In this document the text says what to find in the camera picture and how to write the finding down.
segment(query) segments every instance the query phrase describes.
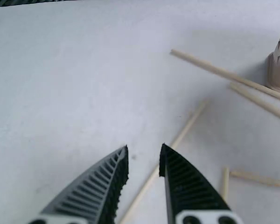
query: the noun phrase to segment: white surface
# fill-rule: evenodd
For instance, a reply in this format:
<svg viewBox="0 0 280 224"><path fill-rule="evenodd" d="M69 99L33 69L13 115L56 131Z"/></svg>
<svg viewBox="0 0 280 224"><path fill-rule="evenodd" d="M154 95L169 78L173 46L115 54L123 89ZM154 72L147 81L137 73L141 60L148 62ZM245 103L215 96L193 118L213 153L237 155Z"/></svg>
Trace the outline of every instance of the white surface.
<svg viewBox="0 0 280 224"><path fill-rule="evenodd" d="M86 168L128 144L122 216L198 102L179 147L216 189L222 168L280 178L280 119L227 80L169 54L192 53L263 83L280 0L68 1L0 8L0 224L22 224ZM280 101L252 91L280 107ZM166 223L158 179L129 223ZM280 223L280 189L231 179L246 224Z"/></svg>

